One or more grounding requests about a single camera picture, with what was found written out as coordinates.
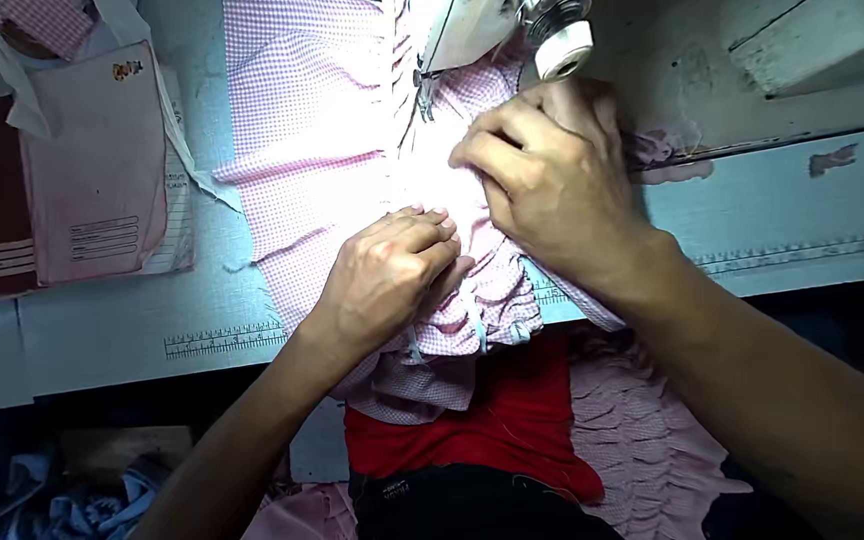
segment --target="ruffled fabric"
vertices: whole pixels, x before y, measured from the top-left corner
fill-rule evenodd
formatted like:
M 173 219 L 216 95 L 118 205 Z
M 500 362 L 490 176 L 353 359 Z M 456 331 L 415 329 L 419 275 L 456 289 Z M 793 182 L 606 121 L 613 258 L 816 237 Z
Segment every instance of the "ruffled fabric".
M 582 331 L 570 356 L 572 445 L 605 497 L 582 509 L 629 540 L 700 540 L 723 493 L 748 493 L 719 467 L 728 453 L 644 357 L 642 348 Z

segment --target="finger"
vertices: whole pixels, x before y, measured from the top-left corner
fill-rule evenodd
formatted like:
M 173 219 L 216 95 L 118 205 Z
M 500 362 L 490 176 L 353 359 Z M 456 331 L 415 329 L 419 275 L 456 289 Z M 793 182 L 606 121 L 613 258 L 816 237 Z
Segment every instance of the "finger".
M 547 148 L 551 143 L 548 135 L 556 130 L 555 122 L 548 116 L 517 98 L 479 114 L 468 128 L 470 135 L 478 132 L 505 134 L 526 152 Z
M 512 201 L 509 194 L 492 178 L 482 178 L 482 188 L 486 190 L 488 216 L 499 231 L 509 234 L 513 226 Z
M 415 218 L 410 227 L 398 234 L 396 243 L 409 253 L 421 253 L 433 244 L 451 239 L 455 231 L 455 221 L 442 214 L 436 214 L 431 219 Z
M 446 267 L 458 259 L 460 247 L 458 236 L 453 235 L 449 240 L 432 244 L 428 249 L 416 254 L 426 263 L 423 277 L 427 284 L 431 284 Z
M 602 125 L 602 118 L 594 109 L 594 102 L 577 85 L 595 85 L 595 82 L 571 79 L 546 82 L 523 91 L 519 97 L 543 111 L 562 129 L 591 142 L 596 148 L 606 148 L 608 133 Z
M 618 99 L 612 86 L 601 80 L 590 80 L 589 90 L 595 92 L 593 107 L 595 116 L 608 139 L 609 151 L 613 158 L 622 157 L 622 134 L 618 127 Z
M 526 188 L 520 173 L 530 166 L 530 161 L 522 150 L 488 131 L 478 131 L 452 149 L 448 164 L 453 168 L 477 167 L 515 199 Z
M 395 223 L 401 217 L 421 215 L 425 211 L 426 210 L 423 208 L 423 205 L 420 202 L 412 204 L 411 206 L 405 206 L 398 211 L 387 213 L 384 216 L 380 217 L 375 223 L 372 223 L 368 227 L 360 230 L 357 236 L 367 237 L 370 235 L 374 235 L 378 231 L 385 229 L 389 225 Z
M 475 266 L 475 259 L 468 255 L 460 256 L 446 266 L 429 285 L 429 290 L 418 307 L 418 315 L 424 316 L 431 313 L 449 298 L 449 295 L 459 287 L 462 278 L 469 273 L 473 266 Z

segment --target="pink ruffled garment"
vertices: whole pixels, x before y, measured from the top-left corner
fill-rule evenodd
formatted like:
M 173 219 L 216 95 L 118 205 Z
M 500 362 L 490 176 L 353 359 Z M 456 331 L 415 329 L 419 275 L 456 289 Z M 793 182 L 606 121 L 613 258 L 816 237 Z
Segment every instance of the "pink ruffled garment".
M 517 89 L 518 62 L 484 58 L 439 80 L 435 122 L 412 118 L 417 47 L 404 2 L 225 0 L 236 158 L 216 171 L 238 185 L 252 260 L 286 328 L 315 305 L 342 243 L 388 212 L 445 207 L 476 260 L 426 320 L 352 371 L 332 396 L 393 424 L 464 411 L 474 357 L 541 327 L 522 250 L 489 221 L 481 182 L 447 157 L 474 117 Z M 593 321 L 618 318 L 554 277 Z
M 357 523 L 349 485 L 305 484 L 288 497 L 264 497 L 242 539 L 355 540 Z
M 605 497 L 582 509 L 628 540 L 703 540 L 723 493 L 748 493 L 719 469 L 728 453 L 696 421 L 638 345 L 580 333 L 570 351 L 572 445 Z

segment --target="sewing machine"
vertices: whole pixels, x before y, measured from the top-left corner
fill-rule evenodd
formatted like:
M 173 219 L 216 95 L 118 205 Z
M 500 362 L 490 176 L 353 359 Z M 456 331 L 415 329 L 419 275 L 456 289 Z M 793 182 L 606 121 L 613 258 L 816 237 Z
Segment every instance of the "sewing machine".
M 431 119 L 432 91 L 439 75 L 493 56 L 522 31 L 534 48 L 537 79 L 552 81 L 575 73 L 593 50 L 592 0 L 438 0 L 415 2 L 409 9 L 415 30 L 428 36 L 418 55 L 414 83 L 418 109 Z

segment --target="blue fabric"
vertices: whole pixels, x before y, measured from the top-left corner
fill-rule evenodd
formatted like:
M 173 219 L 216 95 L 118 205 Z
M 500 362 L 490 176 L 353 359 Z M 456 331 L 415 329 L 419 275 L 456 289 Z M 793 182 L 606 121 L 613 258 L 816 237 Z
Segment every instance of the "blue fabric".
M 1 540 L 124 540 L 159 493 L 168 471 L 139 457 L 122 475 L 126 497 L 77 485 L 49 500 L 48 515 L 29 510 L 50 479 L 51 456 L 21 454 L 11 460 L 7 501 L 0 506 Z

